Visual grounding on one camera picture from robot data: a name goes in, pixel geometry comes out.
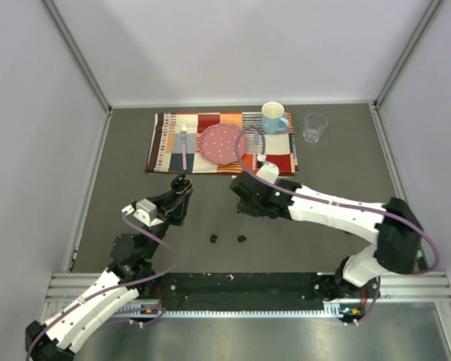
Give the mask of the glossy black charging case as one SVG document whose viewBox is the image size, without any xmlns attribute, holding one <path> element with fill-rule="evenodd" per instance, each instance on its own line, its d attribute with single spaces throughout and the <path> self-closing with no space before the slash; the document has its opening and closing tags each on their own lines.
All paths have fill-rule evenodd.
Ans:
<svg viewBox="0 0 451 361">
<path fill-rule="evenodd" d="M 186 192 L 192 186 L 192 181 L 185 174 L 179 174 L 171 182 L 171 189 L 178 195 Z"/>
</svg>

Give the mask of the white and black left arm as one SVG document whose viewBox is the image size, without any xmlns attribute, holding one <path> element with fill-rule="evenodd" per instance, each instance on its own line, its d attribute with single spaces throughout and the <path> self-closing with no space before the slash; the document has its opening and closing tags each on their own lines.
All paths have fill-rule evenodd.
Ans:
<svg viewBox="0 0 451 361">
<path fill-rule="evenodd" d="M 173 270 L 173 263 L 154 272 L 149 259 L 162 245 L 170 226 L 186 217 L 192 189 L 170 190 L 160 196 L 132 202 L 122 210 L 123 222 L 134 233 L 116 237 L 112 263 L 69 306 L 43 322 L 26 327 L 27 360 L 72 360 L 94 331 L 130 301 L 147 298 L 157 279 Z"/>
</svg>

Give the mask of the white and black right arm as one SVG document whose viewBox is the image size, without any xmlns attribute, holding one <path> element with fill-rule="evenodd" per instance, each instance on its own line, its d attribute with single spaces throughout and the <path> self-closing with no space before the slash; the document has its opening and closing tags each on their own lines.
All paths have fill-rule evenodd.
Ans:
<svg viewBox="0 0 451 361">
<path fill-rule="evenodd" d="M 318 223 L 368 241 L 365 249 L 345 257 L 334 275 L 313 281 L 313 291 L 324 300 L 354 297 L 387 272 L 415 272 L 422 227 L 402 199 L 392 197 L 386 204 L 334 199 L 287 179 L 270 187 L 246 172 L 232 181 L 230 189 L 239 197 L 242 214 Z"/>
</svg>

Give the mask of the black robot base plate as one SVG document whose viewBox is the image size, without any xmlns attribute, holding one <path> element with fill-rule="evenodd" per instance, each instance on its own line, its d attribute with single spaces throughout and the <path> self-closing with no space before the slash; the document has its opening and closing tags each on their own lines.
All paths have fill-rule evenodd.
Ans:
<svg viewBox="0 0 451 361">
<path fill-rule="evenodd" d="M 358 288 L 329 273 L 170 273 L 149 297 L 169 311 L 315 311 L 338 299 L 359 305 L 374 293 L 373 281 Z"/>
</svg>

